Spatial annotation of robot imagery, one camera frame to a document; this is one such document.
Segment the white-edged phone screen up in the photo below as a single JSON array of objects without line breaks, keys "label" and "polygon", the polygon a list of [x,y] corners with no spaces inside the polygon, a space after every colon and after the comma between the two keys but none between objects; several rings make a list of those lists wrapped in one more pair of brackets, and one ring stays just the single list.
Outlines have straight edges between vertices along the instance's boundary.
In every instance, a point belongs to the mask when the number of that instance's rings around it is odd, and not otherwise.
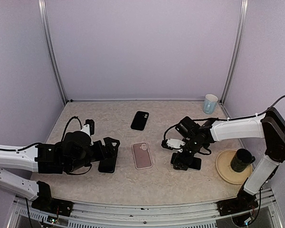
[{"label": "white-edged phone screen up", "polygon": [[181,162],[177,162],[178,154],[173,153],[171,157],[170,164],[173,166],[176,170],[196,170],[199,171],[201,169],[201,158],[192,157],[192,162],[189,164],[184,164]]}]

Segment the pink phone case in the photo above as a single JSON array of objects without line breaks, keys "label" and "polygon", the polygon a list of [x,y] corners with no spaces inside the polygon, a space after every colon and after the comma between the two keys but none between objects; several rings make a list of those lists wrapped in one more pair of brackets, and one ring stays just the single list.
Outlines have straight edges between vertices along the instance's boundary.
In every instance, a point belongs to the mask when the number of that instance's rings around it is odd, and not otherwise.
[{"label": "pink phone case", "polygon": [[153,166],[147,143],[135,143],[132,145],[135,168],[138,170],[149,169]]}]

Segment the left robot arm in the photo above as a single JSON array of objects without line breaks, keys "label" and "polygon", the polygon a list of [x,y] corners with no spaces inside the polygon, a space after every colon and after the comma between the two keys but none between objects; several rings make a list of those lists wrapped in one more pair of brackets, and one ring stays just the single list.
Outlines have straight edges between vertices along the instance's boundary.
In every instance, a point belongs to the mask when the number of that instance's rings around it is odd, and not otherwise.
[{"label": "left robot arm", "polygon": [[116,156],[120,141],[110,137],[93,142],[83,131],[67,133],[55,144],[34,143],[24,148],[0,145],[0,186],[8,191],[38,203],[46,211],[57,207],[57,200],[51,196],[48,184],[22,178],[10,169],[30,171],[39,174],[76,175],[83,167],[91,167]]}]

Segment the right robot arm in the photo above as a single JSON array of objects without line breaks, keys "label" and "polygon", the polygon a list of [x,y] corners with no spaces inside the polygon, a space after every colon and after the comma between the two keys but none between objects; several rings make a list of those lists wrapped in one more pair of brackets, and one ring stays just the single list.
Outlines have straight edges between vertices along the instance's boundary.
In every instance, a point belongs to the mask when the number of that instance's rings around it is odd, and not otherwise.
[{"label": "right robot arm", "polygon": [[174,169],[187,170],[194,155],[211,143],[229,139],[260,138],[266,142],[266,151],[253,173],[243,184],[243,193],[234,199],[236,210],[243,211],[252,203],[255,195],[269,179],[279,164],[285,161],[285,120],[274,108],[264,114],[231,120],[209,118],[203,125],[186,116],[175,129],[183,136],[178,143],[179,151],[174,153],[171,164]]}]

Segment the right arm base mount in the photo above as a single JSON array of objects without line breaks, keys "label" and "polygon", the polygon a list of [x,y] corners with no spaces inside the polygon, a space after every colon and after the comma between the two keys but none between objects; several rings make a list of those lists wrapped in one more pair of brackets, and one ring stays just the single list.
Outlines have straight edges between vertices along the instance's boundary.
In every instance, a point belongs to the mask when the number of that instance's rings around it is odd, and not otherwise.
[{"label": "right arm base mount", "polygon": [[240,188],[236,197],[231,199],[220,200],[217,202],[217,207],[220,216],[231,215],[240,213],[243,211],[257,208],[259,203],[257,202],[256,194],[249,194],[244,191],[244,186]]}]

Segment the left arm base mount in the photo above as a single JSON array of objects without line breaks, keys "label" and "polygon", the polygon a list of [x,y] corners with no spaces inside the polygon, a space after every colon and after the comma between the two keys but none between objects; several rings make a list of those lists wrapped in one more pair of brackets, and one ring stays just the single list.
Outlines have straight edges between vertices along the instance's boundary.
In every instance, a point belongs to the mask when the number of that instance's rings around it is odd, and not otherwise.
[{"label": "left arm base mount", "polygon": [[50,186],[42,181],[37,181],[37,198],[32,200],[31,207],[43,212],[70,217],[73,202],[56,199],[51,195]]}]

